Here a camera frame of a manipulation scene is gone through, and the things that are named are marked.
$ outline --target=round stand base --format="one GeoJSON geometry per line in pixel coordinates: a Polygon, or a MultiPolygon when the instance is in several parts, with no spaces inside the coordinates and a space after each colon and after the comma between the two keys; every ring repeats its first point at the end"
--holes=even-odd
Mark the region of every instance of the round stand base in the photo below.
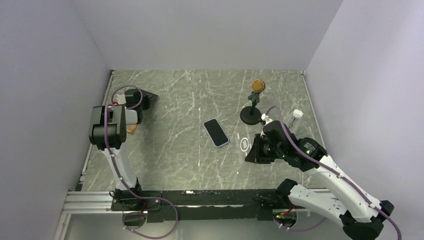
{"type": "Polygon", "coordinates": [[[243,121],[243,123],[247,125],[256,125],[261,122],[261,111],[257,109],[256,107],[253,110],[253,114],[250,115],[250,111],[252,109],[252,106],[247,106],[243,108],[240,112],[240,119],[243,121]]]}

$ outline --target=black mounting plate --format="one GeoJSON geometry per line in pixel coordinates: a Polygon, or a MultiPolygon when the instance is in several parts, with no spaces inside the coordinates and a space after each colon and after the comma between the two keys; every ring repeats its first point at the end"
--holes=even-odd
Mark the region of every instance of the black mounting plate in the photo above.
{"type": "MultiPolygon", "coordinates": [[[[143,197],[162,197],[162,191],[143,191],[143,197]]],[[[161,209],[161,200],[146,199],[145,201],[147,203],[145,207],[143,208],[144,211],[158,211],[159,209],[161,209]]],[[[110,210],[118,211],[118,212],[134,211],[134,209],[131,209],[127,205],[121,204],[119,202],[112,202],[112,206],[110,207],[110,210]]]]}

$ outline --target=orange object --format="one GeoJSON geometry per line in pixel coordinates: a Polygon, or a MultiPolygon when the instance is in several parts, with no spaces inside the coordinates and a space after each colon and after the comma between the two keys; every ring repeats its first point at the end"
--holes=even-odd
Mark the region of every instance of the orange object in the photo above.
{"type": "Polygon", "coordinates": [[[260,79],[256,79],[252,82],[251,87],[253,92],[260,93],[265,89],[265,82],[260,79]]]}
{"type": "Polygon", "coordinates": [[[289,214],[293,209],[295,208],[295,205],[291,205],[290,209],[288,211],[282,212],[280,215],[287,215],[289,214]]]}
{"type": "Polygon", "coordinates": [[[133,124],[131,126],[129,126],[129,128],[126,130],[129,134],[133,134],[134,131],[136,130],[138,124],[133,124]]]}

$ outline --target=white cable clip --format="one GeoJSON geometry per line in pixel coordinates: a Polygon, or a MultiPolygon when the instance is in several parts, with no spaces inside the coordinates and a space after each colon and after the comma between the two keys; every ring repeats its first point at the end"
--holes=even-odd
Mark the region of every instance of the white cable clip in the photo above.
{"type": "Polygon", "coordinates": [[[267,121],[268,119],[270,119],[270,117],[268,117],[268,115],[266,115],[265,113],[264,114],[262,114],[262,116],[260,116],[260,118],[263,120],[263,121],[267,121]]]}

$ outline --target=floor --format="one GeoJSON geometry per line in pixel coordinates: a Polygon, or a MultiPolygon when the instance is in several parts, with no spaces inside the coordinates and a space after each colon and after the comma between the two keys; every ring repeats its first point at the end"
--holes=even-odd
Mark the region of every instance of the floor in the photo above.
{"type": "MultiPolygon", "coordinates": [[[[159,95],[144,111],[144,119],[125,142],[131,168],[144,190],[272,189],[284,179],[307,188],[323,188],[282,160],[272,164],[244,161],[249,149],[241,141],[253,141],[261,125],[240,120],[240,111],[251,102],[251,83],[261,79],[266,89],[257,107],[265,112],[279,105],[284,119],[294,109],[302,110],[298,138],[322,143],[304,82],[299,71],[281,70],[145,70],[115,71],[108,93],[120,86],[136,85],[159,95]],[[203,123],[217,119],[230,143],[216,148],[203,123]]],[[[272,111],[272,119],[277,114],[272,111]]],[[[91,151],[83,191],[109,191],[115,180],[103,154],[91,151]]]]}

